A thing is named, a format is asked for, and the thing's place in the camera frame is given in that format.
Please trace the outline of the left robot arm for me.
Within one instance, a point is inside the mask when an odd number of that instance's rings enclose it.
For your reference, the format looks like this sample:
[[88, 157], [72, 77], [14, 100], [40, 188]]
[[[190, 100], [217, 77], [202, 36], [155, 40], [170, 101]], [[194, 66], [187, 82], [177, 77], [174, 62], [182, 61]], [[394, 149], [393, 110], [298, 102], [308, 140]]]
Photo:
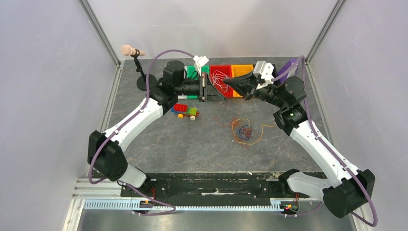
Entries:
[[176, 105], [178, 96], [196, 95], [199, 100], [207, 99], [207, 90], [215, 88], [202, 71], [209, 60], [205, 56], [195, 56], [194, 60], [199, 79], [186, 78], [182, 62], [168, 62], [162, 78], [134, 111], [105, 132], [96, 130], [90, 134], [87, 157], [90, 169], [96, 169], [110, 181], [129, 183], [138, 196], [150, 193], [151, 184], [146, 174], [127, 162], [124, 151], [145, 128]]

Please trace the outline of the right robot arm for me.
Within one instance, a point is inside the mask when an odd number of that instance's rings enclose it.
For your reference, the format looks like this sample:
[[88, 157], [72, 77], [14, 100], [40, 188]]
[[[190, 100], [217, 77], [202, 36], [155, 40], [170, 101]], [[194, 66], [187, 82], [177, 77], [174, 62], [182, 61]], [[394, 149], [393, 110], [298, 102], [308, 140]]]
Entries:
[[278, 191], [283, 196], [301, 193], [319, 200], [336, 217], [354, 214], [355, 210], [368, 204], [373, 221], [378, 219], [371, 199], [375, 176], [369, 170], [360, 170], [318, 131], [308, 108], [301, 101], [306, 98], [304, 81], [296, 76], [288, 77], [278, 85], [263, 83], [260, 77], [247, 74], [227, 78], [224, 82], [243, 96], [268, 102], [279, 110], [274, 113], [276, 125], [303, 147], [324, 172], [326, 178], [309, 176], [297, 169], [284, 172], [279, 178]]

